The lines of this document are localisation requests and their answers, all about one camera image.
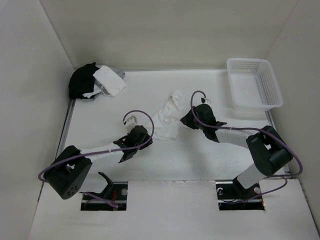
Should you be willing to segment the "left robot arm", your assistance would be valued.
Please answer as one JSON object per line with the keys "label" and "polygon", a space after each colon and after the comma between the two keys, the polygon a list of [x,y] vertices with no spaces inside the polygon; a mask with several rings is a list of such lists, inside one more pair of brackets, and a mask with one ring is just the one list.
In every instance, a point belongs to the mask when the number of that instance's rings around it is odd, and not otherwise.
{"label": "left robot arm", "polygon": [[90,149],[67,146],[49,167],[40,172],[38,179],[48,183],[63,200],[67,200],[81,190],[93,164],[105,162],[109,167],[130,160],[139,150],[153,143],[153,135],[154,130],[148,133],[144,126],[137,125],[127,135],[106,146]]}

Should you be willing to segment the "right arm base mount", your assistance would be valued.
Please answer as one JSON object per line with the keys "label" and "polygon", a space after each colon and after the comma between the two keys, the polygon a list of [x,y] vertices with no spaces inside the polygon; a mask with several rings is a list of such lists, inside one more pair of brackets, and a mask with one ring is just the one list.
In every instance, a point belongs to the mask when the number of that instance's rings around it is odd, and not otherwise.
{"label": "right arm base mount", "polygon": [[232,181],[216,181],[215,186],[220,211],[265,210],[261,196],[250,199],[262,193],[259,183],[249,189],[237,188]]}

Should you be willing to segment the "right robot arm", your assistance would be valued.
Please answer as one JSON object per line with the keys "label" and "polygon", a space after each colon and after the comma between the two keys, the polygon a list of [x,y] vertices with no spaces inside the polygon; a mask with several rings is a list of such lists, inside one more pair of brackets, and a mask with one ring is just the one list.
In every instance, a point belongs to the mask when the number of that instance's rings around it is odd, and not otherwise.
{"label": "right robot arm", "polygon": [[226,122],[216,120],[208,104],[193,106],[180,121],[193,130],[202,130],[205,137],[213,142],[249,150],[253,164],[232,180],[231,190],[238,198],[245,197],[253,185],[273,176],[293,159],[293,155],[280,144],[282,139],[272,126],[257,129],[255,134],[249,130],[233,130]]}

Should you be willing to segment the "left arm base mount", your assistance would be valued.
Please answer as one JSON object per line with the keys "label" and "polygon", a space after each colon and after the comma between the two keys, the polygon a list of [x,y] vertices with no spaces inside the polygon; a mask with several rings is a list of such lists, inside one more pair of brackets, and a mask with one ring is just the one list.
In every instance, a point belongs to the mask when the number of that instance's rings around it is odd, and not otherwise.
{"label": "left arm base mount", "polygon": [[81,202],[81,211],[126,211],[128,198],[128,182],[114,182],[103,172],[98,174],[104,178],[105,187],[101,192],[84,194]]}

